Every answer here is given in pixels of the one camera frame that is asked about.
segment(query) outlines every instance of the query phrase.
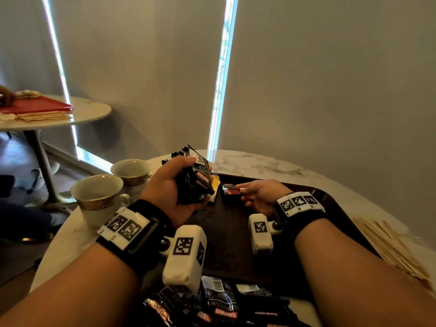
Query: metal table leg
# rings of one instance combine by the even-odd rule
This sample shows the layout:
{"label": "metal table leg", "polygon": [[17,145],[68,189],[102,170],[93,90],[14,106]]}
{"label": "metal table leg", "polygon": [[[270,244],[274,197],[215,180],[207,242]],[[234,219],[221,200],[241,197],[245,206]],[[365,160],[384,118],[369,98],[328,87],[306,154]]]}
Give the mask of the metal table leg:
{"label": "metal table leg", "polygon": [[48,191],[48,198],[46,202],[41,205],[42,210],[55,210],[55,211],[64,211],[67,213],[71,213],[72,211],[68,209],[67,205],[71,203],[75,203],[76,200],[74,198],[67,198],[59,195],[55,187],[53,185],[52,174],[50,172],[50,164],[48,162],[47,154],[45,149],[42,147],[41,142],[41,130],[30,130],[23,131],[30,146],[33,148],[36,159],[38,160],[39,167],[41,168],[42,177],[44,178],[45,185]]}

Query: wrist strap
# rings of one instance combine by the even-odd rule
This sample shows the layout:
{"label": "wrist strap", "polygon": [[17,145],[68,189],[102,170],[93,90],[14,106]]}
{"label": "wrist strap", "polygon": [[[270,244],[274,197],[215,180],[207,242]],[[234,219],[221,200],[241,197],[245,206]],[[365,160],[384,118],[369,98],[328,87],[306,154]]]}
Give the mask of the wrist strap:
{"label": "wrist strap", "polygon": [[139,200],[120,208],[100,227],[97,243],[129,265],[139,277],[160,260],[161,240],[168,233],[168,217],[152,203]]}
{"label": "wrist strap", "polygon": [[283,196],[274,205],[275,219],[283,232],[295,241],[297,235],[311,222],[325,218],[324,207],[307,191]]}

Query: teacup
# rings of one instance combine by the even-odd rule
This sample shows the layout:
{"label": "teacup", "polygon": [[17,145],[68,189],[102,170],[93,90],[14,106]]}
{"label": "teacup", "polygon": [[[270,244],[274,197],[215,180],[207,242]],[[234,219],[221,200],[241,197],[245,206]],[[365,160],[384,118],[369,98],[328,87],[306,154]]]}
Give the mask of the teacup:
{"label": "teacup", "polygon": [[83,219],[92,229],[99,228],[117,209],[130,204],[130,196],[120,194],[123,180],[111,174],[89,176],[71,187]]}
{"label": "teacup", "polygon": [[123,179],[122,193],[130,196],[135,202],[141,195],[151,171],[151,164],[141,159],[125,159],[112,165],[111,172]]}

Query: table pedestal base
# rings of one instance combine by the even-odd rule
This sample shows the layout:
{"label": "table pedestal base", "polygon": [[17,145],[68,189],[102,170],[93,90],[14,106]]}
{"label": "table pedestal base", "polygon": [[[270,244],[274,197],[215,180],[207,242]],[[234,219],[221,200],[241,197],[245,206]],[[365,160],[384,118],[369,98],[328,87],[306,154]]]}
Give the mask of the table pedestal base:
{"label": "table pedestal base", "polygon": [[50,164],[48,162],[45,149],[42,147],[40,130],[23,131],[30,146],[35,152],[36,159],[38,160],[39,167],[41,168],[42,177],[44,178],[45,185],[48,191],[48,198],[46,201],[40,201],[32,204],[33,207],[45,211],[62,211],[71,214],[68,208],[69,204],[75,203],[76,200],[71,197],[70,192],[57,193],[53,185],[52,174],[50,172]]}

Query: wrist-mounted device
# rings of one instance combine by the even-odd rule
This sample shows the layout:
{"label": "wrist-mounted device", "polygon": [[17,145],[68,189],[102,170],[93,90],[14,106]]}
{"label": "wrist-mounted device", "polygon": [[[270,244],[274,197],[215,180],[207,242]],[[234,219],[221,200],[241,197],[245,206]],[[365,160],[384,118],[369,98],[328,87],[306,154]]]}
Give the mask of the wrist-mounted device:
{"label": "wrist-mounted device", "polygon": [[272,236],[285,231],[295,241],[308,224],[326,217],[324,207],[307,191],[290,193],[278,199],[274,205],[274,215],[275,221],[268,221],[264,214],[252,214],[248,218],[254,255],[273,251]]}
{"label": "wrist-mounted device", "polygon": [[162,280],[177,292],[197,294],[207,239],[197,225],[183,225],[174,234],[168,217],[152,203],[138,200],[120,208],[97,231],[97,242],[129,265],[139,277],[154,269],[162,257]]}

